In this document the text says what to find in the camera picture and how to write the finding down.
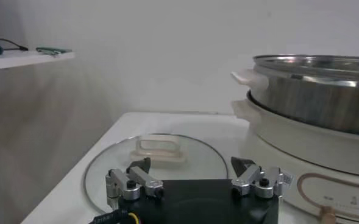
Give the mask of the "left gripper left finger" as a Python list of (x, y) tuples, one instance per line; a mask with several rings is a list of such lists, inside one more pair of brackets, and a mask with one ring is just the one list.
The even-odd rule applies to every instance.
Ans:
[(149, 157), (132, 161), (123, 172), (121, 169), (110, 169), (105, 176), (107, 204), (113, 209), (119, 208), (120, 200), (134, 202), (146, 197), (162, 199), (164, 185), (149, 175), (151, 159)]

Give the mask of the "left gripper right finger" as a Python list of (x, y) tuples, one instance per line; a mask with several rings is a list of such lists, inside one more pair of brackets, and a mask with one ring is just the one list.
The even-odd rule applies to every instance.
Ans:
[(236, 178), (231, 180), (232, 189), (241, 196), (253, 191), (260, 198), (281, 197), (290, 188), (293, 176), (279, 167), (264, 170), (250, 159), (231, 157)]

